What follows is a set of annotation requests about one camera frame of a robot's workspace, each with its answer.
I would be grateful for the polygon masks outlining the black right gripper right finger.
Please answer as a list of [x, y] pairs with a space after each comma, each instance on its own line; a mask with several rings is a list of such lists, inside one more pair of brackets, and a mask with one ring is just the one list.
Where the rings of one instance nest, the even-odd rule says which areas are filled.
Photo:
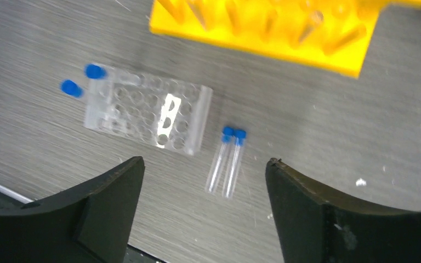
[[265, 179], [285, 262], [421, 262], [421, 211], [359, 199], [277, 158]]

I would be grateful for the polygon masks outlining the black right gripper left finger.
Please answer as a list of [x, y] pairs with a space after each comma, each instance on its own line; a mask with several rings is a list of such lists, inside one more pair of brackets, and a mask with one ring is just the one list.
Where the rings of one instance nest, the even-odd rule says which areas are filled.
[[0, 193], [0, 262], [122, 262], [144, 173], [136, 156], [32, 202]]

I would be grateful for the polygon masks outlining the blue capped tube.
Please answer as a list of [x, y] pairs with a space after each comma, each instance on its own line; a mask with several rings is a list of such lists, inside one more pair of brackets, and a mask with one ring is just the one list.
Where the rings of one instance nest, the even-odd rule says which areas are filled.
[[80, 99], [84, 95], [84, 90], [78, 84], [70, 79], [65, 79], [60, 83], [60, 89], [63, 93]]
[[230, 199], [233, 197], [238, 173], [241, 167], [241, 159], [245, 146], [247, 133], [243, 129], [234, 130], [230, 142], [230, 155], [226, 167], [225, 179], [223, 184], [222, 196]]
[[97, 64], [86, 64], [84, 74], [89, 79], [105, 79], [108, 77], [106, 68]]
[[230, 126], [225, 126], [221, 131], [220, 143], [215, 152], [207, 177], [205, 191], [208, 193], [215, 193], [218, 188], [221, 175], [229, 157], [233, 138], [234, 129]]

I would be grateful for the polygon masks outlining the clear test tube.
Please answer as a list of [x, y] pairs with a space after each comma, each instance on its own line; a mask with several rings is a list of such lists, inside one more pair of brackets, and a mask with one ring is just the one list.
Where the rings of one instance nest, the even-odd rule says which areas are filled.
[[301, 45], [324, 22], [323, 12], [314, 10], [304, 21], [301, 32], [295, 38], [295, 45]]

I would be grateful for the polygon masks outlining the clear acrylic tube rack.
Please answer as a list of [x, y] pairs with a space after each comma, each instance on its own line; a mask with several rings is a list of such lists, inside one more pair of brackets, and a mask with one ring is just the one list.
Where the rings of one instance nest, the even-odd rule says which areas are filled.
[[184, 155], [201, 148], [211, 88], [179, 79], [97, 64], [105, 79], [89, 79], [84, 126]]

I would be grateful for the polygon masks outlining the yellow test tube rack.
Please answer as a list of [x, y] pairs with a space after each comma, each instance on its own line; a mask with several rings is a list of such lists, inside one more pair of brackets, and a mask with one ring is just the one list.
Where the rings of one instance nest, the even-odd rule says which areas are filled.
[[[149, 29], [358, 78], [381, 12], [392, 1], [154, 1]], [[324, 22], [301, 45], [305, 19]]]

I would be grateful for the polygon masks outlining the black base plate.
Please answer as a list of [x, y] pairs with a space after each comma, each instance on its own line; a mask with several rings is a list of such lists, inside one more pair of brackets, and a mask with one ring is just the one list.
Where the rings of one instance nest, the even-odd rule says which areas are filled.
[[123, 263], [165, 263], [165, 261], [131, 245], [127, 245]]

